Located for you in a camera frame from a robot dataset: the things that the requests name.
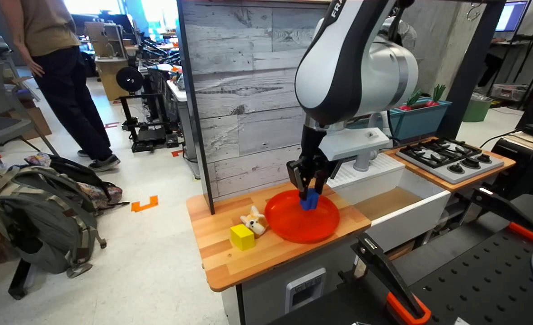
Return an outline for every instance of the jeans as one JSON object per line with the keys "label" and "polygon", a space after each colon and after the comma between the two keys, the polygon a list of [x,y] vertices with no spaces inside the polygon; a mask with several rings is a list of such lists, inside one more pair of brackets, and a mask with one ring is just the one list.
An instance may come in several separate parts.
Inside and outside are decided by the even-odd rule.
{"label": "jeans", "polygon": [[109,158],[112,155],[110,140],[87,88],[80,48],[71,47],[33,59],[45,70],[34,79],[60,122],[90,158]]}

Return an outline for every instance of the red plate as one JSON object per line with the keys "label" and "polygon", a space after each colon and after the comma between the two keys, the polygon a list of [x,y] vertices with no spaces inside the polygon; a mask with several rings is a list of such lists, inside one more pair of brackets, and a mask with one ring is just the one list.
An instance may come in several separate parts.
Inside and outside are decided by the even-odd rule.
{"label": "red plate", "polygon": [[315,243],[329,238],[340,213],[333,200],[320,196],[316,209],[302,209],[296,189],[282,191],[266,204],[269,229],[289,242]]}

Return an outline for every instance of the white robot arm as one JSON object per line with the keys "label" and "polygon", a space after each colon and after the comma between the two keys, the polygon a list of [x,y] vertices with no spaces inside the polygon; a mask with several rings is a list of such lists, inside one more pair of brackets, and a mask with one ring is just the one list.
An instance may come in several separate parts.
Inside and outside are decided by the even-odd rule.
{"label": "white robot arm", "polygon": [[302,155],[287,162],[287,171],[302,200],[311,178],[316,178],[315,191],[322,193],[340,158],[352,153],[349,148],[345,155],[327,157],[320,149],[327,126],[392,108],[414,92],[417,63],[412,52],[376,36],[394,1],[333,0],[298,65],[296,97],[307,121]]}

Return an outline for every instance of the stovetop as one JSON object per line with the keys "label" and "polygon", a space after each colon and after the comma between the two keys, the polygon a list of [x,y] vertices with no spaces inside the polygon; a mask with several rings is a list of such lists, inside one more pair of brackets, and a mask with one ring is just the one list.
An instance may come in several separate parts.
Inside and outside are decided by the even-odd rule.
{"label": "stovetop", "polygon": [[401,148],[398,155],[452,184],[502,166],[502,160],[483,153],[479,148],[448,139],[414,142]]}

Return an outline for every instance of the person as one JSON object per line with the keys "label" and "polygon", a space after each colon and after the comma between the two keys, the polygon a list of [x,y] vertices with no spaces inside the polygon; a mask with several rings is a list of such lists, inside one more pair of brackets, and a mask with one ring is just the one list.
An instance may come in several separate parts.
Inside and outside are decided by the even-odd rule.
{"label": "person", "polygon": [[71,12],[63,0],[0,0],[0,10],[16,52],[25,59],[53,112],[94,158],[94,169],[112,169],[121,160],[87,88],[85,63]]}

